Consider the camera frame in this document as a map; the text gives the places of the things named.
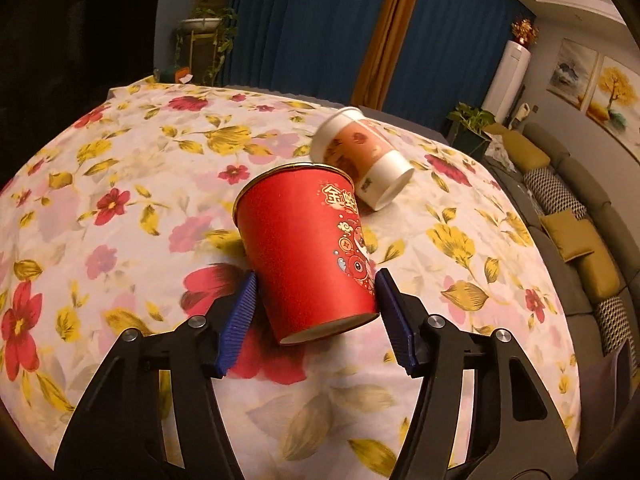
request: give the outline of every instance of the brown curtain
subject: brown curtain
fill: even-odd
[[[416,0],[384,0],[351,104],[381,110]]]

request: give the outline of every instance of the blue curtain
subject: blue curtain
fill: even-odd
[[[481,106],[518,17],[518,0],[417,0],[383,110],[443,131],[459,101]]]
[[[238,36],[223,84],[348,103],[383,0],[230,0]]]

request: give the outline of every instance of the paper cup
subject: paper cup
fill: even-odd
[[[356,194],[374,211],[389,204],[411,180],[414,168],[386,139],[362,122],[357,108],[339,110],[312,141],[313,162],[335,166],[355,182]]]
[[[353,183],[321,164],[287,164],[249,182],[234,204],[277,341],[305,343],[378,316]]]

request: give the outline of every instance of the landscape painting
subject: landscape painting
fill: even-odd
[[[587,115],[640,162],[640,76],[604,57]]]
[[[579,110],[597,60],[595,50],[575,41],[562,40],[558,62],[546,89]]]

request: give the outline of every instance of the floral tablecloth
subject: floral tablecloth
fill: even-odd
[[[122,330],[172,330],[234,290],[246,268],[230,214],[236,195],[269,168],[308,160],[332,112],[144,80],[111,91],[2,190],[0,396],[47,463]],[[370,260],[463,330],[511,330],[575,447],[571,338],[509,200],[460,152],[370,125],[417,168],[395,202],[362,212]],[[160,382],[168,457],[181,464],[166,372]],[[258,313],[237,365],[214,387],[248,479],[368,479],[391,472],[420,381],[395,364],[380,320],[280,348]],[[452,464],[465,458],[472,390],[465,376]]]

